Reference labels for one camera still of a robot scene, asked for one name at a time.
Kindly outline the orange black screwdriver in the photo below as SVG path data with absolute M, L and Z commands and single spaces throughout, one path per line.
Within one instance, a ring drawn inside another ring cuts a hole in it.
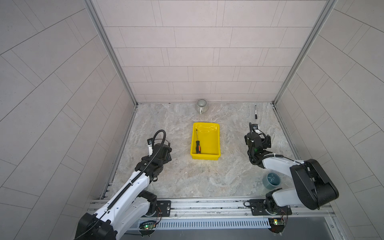
M 196 154 L 201 154 L 201 145 L 200 145 L 200 141 L 199 141 L 199 134 L 198 134 L 198 129 L 196 129 Z

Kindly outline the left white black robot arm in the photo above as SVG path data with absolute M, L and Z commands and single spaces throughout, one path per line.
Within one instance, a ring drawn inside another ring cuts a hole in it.
M 81 217 L 76 240 L 119 240 L 142 216 L 155 214 L 157 196 L 145 189 L 172 160 L 172 148 L 165 145 L 165 130 L 158 130 L 150 141 L 152 152 L 142 157 L 125 185 L 94 214 Z

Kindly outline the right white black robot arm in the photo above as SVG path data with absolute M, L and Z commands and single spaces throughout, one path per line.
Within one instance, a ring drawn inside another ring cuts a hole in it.
M 264 209 L 268 214 L 276 215 L 283 207 L 296 205 L 316 210 L 339 198 L 337 187 L 317 160 L 292 160 L 267 151 L 272 147 L 271 137 L 257 124 L 249 123 L 249 128 L 245 142 L 250 163 L 286 175 L 294 182 L 291 189 L 274 189 L 266 194 Z

